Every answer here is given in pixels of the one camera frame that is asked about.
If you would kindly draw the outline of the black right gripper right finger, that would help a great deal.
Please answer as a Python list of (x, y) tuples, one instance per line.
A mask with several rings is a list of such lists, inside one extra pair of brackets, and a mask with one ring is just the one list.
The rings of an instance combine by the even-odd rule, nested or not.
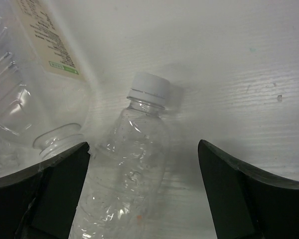
[(299, 239), (299, 181), (237, 159), (206, 140), (199, 166), (219, 239)]

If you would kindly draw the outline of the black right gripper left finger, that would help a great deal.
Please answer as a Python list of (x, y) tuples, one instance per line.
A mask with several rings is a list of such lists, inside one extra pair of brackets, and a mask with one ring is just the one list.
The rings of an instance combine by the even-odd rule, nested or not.
[(89, 144), (0, 178), (0, 239), (67, 239), (90, 160)]

